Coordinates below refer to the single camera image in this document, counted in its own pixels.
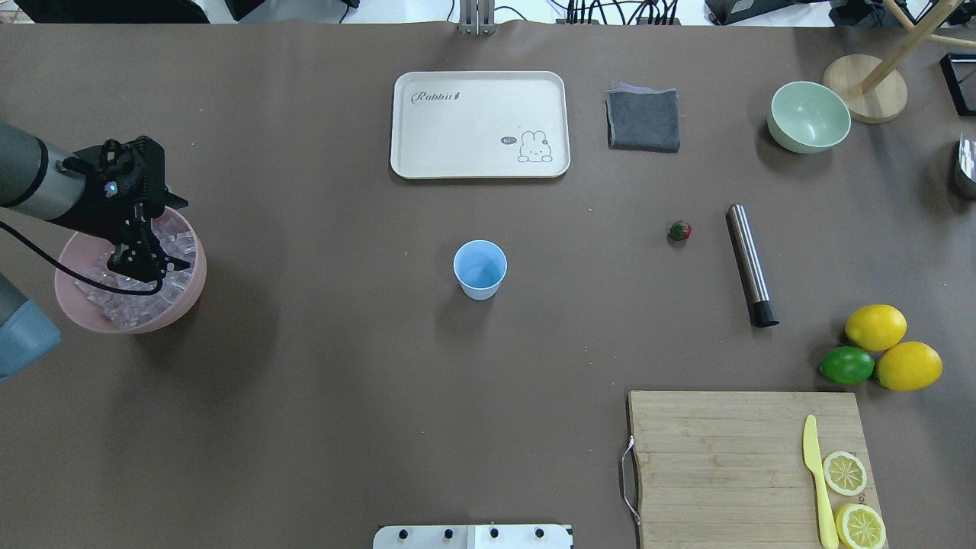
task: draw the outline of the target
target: metal cylinder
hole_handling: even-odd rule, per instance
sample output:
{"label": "metal cylinder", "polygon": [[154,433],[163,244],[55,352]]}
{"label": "metal cylinder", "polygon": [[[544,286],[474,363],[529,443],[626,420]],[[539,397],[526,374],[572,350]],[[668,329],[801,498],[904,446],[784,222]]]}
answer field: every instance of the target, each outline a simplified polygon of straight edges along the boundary
{"label": "metal cylinder", "polygon": [[0,122],[0,206],[45,221],[64,215],[85,190],[84,176],[59,170],[69,156]]}
{"label": "metal cylinder", "polygon": [[746,207],[742,204],[732,204],[726,218],[739,262],[743,286],[746,288],[746,297],[751,305],[752,324],[760,328],[775,326],[780,321],[773,313],[766,279],[762,275],[762,266],[759,264],[759,253],[755,250],[752,229],[749,226],[749,218],[746,217]]}

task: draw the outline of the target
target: paper cup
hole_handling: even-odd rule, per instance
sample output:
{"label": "paper cup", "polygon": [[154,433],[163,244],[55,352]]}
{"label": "paper cup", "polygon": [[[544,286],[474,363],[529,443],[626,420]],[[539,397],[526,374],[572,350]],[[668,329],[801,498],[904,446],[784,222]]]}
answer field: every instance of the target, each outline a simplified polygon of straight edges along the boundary
{"label": "paper cup", "polygon": [[507,272],[505,252],[488,240],[472,240],[454,255],[454,275],[473,300],[483,301],[495,295]]}

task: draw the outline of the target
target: metal handle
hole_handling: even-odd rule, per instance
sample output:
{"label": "metal handle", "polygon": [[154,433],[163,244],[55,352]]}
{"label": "metal handle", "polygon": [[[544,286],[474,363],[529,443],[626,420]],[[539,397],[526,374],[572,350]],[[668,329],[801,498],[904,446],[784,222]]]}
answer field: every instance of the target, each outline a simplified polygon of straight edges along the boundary
{"label": "metal handle", "polygon": [[746,207],[742,204],[732,204],[726,217],[729,221],[729,230],[732,232],[736,257],[741,265],[746,297],[752,308],[752,324],[759,328],[775,326],[780,321],[776,318],[772,302],[769,300],[769,290],[766,289],[766,278],[762,275],[762,266],[759,264],[759,253],[755,251],[755,242],[752,241],[752,230],[746,217]]}
{"label": "metal handle", "polygon": [[624,495],[624,503],[627,503],[627,508],[630,509],[630,513],[633,515],[633,521],[635,524],[640,526],[640,514],[630,505],[630,500],[627,499],[627,482],[624,480],[624,461],[627,460],[627,454],[633,453],[633,435],[630,435],[630,439],[627,441],[627,449],[624,450],[624,455],[620,456],[620,492]]}

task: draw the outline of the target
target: gray cloth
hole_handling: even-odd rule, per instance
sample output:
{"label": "gray cloth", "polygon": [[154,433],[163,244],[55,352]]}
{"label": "gray cloth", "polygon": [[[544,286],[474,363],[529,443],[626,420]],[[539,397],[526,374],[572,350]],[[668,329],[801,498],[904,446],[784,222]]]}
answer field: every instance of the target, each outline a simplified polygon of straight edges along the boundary
{"label": "gray cloth", "polygon": [[677,92],[621,84],[607,91],[610,146],[677,152]]}

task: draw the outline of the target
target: stainless steel tube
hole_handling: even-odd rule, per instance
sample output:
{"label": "stainless steel tube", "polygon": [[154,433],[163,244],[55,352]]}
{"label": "stainless steel tube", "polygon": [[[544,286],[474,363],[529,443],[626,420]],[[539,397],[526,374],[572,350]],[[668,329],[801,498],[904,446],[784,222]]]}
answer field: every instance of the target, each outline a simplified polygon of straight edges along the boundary
{"label": "stainless steel tube", "polygon": [[739,262],[739,271],[746,288],[746,297],[751,306],[752,325],[759,328],[775,326],[780,321],[776,319],[769,299],[766,279],[762,275],[762,266],[759,264],[759,254],[755,251],[755,242],[752,240],[749,218],[746,217],[746,207],[742,204],[732,204],[726,217],[729,231],[732,233],[736,259]]}

